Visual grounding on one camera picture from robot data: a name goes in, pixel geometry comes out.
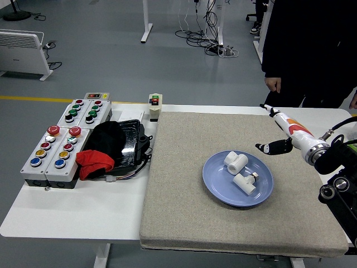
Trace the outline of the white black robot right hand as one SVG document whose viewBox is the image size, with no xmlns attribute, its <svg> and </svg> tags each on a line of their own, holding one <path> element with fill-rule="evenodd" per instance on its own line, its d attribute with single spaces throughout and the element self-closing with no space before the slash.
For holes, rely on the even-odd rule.
<svg viewBox="0 0 357 268">
<path fill-rule="evenodd" d="M 325 142 L 316 138 L 305 126 L 295 119 L 289 117 L 279 109 L 267 104 L 260 104 L 260 107 L 269 112 L 277 126 L 287 135 L 287 139 L 278 140 L 268 144 L 257 143 L 255 147 L 267 155 L 287 154 L 295 147 L 306 157 L 319 147 L 324 147 Z"/>
</svg>

